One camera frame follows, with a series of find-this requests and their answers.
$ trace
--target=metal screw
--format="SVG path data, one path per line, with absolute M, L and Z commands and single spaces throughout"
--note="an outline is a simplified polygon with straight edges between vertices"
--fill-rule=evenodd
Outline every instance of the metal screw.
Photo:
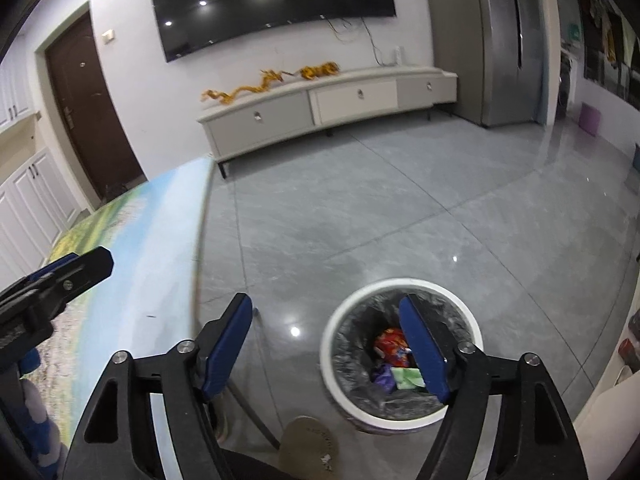
M 196 343 L 194 343 L 191 339 L 185 339 L 184 341 L 180 341 L 178 343 L 178 353 L 180 354 L 188 354 L 196 348 Z
M 462 343 L 458 343 L 458 350 L 463 354 L 472 354 L 476 351 L 476 345 L 469 341 L 463 341 Z
M 111 361 L 119 365 L 120 363 L 123 363 L 124 361 L 126 361 L 128 357 L 129 355 L 127 355 L 127 353 L 124 350 L 120 350 L 119 352 L 116 352 L 113 355 L 113 357 L 111 358 Z
M 538 366 L 541 361 L 540 361 L 540 357 L 538 357 L 537 355 L 528 353 L 528 354 L 524 354 L 524 362 L 526 362 L 526 364 L 531 366 Z

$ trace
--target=doorway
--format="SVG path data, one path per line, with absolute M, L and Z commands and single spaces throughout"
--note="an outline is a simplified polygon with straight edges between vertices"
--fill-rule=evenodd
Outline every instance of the doorway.
M 104 81 L 89 13 L 45 51 L 56 105 L 82 168 L 103 202 L 144 180 Z

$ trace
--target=door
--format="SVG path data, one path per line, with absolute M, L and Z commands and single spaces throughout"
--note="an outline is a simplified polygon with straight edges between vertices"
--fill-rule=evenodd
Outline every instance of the door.
M 51 160 L 49 150 L 42 150 L 33 157 L 31 167 L 36 174 L 34 184 L 45 206 L 63 229 L 71 227 L 79 213 L 78 204 L 64 185 L 58 168 Z
M 538 0 L 517 0 L 522 37 L 522 62 L 518 70 L 518 113 L 523 121 L 538 114 L 542 94 L 545 46 Z
M 43 256 L 49 256 L 62 228 L 48 211 L 46 203 L 40 199 L 35 180 L 36 172 L 28 162 L 9 178 L 8 191 L 15 197 L 19 206 L 16 212 L 31 239 Z
M 5 264 L 14 270 L 12 277 L 15 272 L 24 276 L 39 269 L 47 256 L 37 247 L 27 225 L 18 216 L 19 209 L 7 186 L 0 187 L 0 250 Z
M 18 36 L 6 56 L 10 61 L 8 69 L 14 97 L 12 103 L 14 119 L 20 119 L 28 114 L 31 108 L 27 90 L 27 66 L 24 49 L 24 37 Z
M 142 175 L 102 75 L 89 14 L 46 51 L 51 83 L 66 132 L 96 193 Z
M 485 70 L 491 85 L 482 124 L 532 121 L 538 110 L 543 70 L 538 0 L 489 0 L 489 11 L 491 43 L 485 48 Z
M 485 81 L 490 81 L 482 107 L 482 124 L 518 122 L 518 60 L 520 30 L 515 0 L 489 0 L 491 42 L 484 47 Z

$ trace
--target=pink object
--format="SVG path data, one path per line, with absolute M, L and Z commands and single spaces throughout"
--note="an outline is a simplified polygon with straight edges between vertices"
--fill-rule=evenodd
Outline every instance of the pink object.
M 585 132 L 592 136 L 598 134 L 598 127 L 600 126 L 601 113 L 593 106 L 589 106 L 587 103 L 582 103 L 580 109 L 580 120 L 578 120 L 578 126 L 580 126 Z

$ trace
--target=refrigerator handle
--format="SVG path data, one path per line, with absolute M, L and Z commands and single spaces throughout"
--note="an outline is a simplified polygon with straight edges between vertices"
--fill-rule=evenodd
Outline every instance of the refrigerator handle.
M 522 68 L 522 24 L 520 19 L 520 4 L 518 0 L 513 0 L 516 4 L 516 24 L 518 26 L 518 68 Z

